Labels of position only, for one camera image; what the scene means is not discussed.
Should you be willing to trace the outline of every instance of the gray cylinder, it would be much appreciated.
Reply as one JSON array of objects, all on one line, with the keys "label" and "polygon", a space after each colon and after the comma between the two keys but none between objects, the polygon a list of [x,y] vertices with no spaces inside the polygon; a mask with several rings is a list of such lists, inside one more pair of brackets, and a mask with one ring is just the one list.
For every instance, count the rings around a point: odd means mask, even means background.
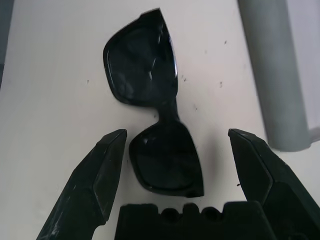
[{"label": "gray cylinder", "polygon": [[294,152],[310,147],[286,0],[238,0],[267,140]]}]

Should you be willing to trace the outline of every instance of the sunglasses frame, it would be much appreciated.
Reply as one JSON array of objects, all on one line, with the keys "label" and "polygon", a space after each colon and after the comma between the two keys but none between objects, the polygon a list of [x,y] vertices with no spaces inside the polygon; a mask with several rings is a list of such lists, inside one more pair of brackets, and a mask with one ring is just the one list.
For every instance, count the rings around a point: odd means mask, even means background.
[{"label": "sunglasses frame", "polygon": [[[111,66],[110,66],[110,50],[113,49],[114,46],[119,43],[119,41],[127,34],[132,32],[133,30],[137,30],[139,28],[151,28],[155,31],[158,31],[159,34],[161,34],[162,38],[166,38],[169,42],[169,45],[166,46],[166,48],[170,48],[169,51],[167,51],[170,55],[169,58],[172,58],[172,61],[174,63],[174,76],[172,76],[173,80],[173,87],[176,89],[175,94],[173,97],[168,97],[165,101],[157,102],[157,101],[139,101],[136,99],[126,99],[121,94],[118,93],[117,88],[114,84],[114,80],[111,73]],[[203,176],[202,176],[202,170],[201,165],[199,161],[199,157],[197,154],[197,150],[195,148],[195,144],[192,141],[192,137],[188,131],[188,129],[181,123],[178,115],[177,110],[177,101],[176,96],[178,93],[178,71],[177,71],[177,64],[176,59],[174,55],[174,50],[172,47],[172,42],[170,38],[170,34],[168,31],[168,28],[166,26],[165,20],[163,18],[163,15],[160,11],[160,9],[154,9],[149,12],[146,12],[142,14],[138,19],[134,20],[133,22],[129,23],[127,26],[119,30],[115,35],[111,37],[111,39],[106,43],[104,50],[103,50],[103,62],[104,62],[104,68],[105,73],[107,76],[107,80],[111,89],[112,94],[114,97],[119,100],[120,102],[128,105],[133,106],[139,106],[139,107],[152,107],[157,109],[159,113],[159,121],[139,133],[130,143],[129,145],[129,155],[132,163],[132,167],[134,170],[134,173],[136,175],[136,178],[138,179],[139,183],[147,190],[153,193],[162,194],[162,195],[169,195],[169,196],[183,196],[187,198],[194,198],[194,197],[201,197],[204,195],[204,184],[203,184]],[[172,123],[172,122],[178,122],[180,123],[185,130],[190,135],[193,149],[192,151],[195,152],[196,155],[196,161],[197,166],[195,166],[195,177],[192,183],[188,186],[185,186],[183,188],[175,188],[175,189],[166,189],[166,188],[158,188],[154,187],[152,185],[149,185],[143,178],[143,175],[140,171],[140,168],[137,163],[137,159],[134,157],[134,144],[137,137],[139,137],[142,133],[145,133],[145,131],[149,131],[150,128],[153,128],[154,126],[157,126],[159,124],[166,124],[166,123]]]}]

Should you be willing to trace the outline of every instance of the sunglasses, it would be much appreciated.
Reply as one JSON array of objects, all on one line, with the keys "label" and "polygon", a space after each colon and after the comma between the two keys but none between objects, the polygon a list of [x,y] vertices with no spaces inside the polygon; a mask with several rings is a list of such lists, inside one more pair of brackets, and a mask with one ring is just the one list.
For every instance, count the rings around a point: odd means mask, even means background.
[{"label": "sunglasses", "polygon": [[158,194],[203,196],[197,150],[178,116],[177,65],[161,11],[146,12],[117,32],[105,45],[103,62],[117,100],[158,111],[159,121],[129,145],[139,183]]}]

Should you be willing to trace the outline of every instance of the white table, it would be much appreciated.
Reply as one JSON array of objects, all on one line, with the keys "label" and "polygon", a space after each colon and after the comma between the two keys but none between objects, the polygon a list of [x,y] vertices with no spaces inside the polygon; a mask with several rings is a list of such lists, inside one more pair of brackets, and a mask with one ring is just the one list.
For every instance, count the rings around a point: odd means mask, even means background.
[{"label": "white table", "polygon": [[[151,193],[140,186],[128,143],[155,111],[119,103],[102,59],[108,39],[160,7],[178,66],[178,112],[197,146],[205,196]],[[114,239],[120,206],[159,211],[195,202],[220,211],[245,200],[229,128],[265,138],[235,0],[15,0],[0,91],[0,239],[34,240],[70,174],[101,137],[127,129],[127,148],[109,221],[94,240]],[[280,156],[320,203],[320,143]]]}]

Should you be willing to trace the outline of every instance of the dark tinted lens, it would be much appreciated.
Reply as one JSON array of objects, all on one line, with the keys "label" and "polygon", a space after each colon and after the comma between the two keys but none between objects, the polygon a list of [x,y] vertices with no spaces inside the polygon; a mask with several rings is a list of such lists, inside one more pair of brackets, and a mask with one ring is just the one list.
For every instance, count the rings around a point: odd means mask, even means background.
[{"label": "dark tinted lens", "polygon": [[179,122],[158,123],[140,133],[130,144],[130,158],[152,188],[183,189],[202,176],[192,138]]},{"label": "dark tinted lens", "polygon": [[167,28],[135,28],[108,51],[117,94],[128,102],[163,103],[176,96],[176,65]]}]

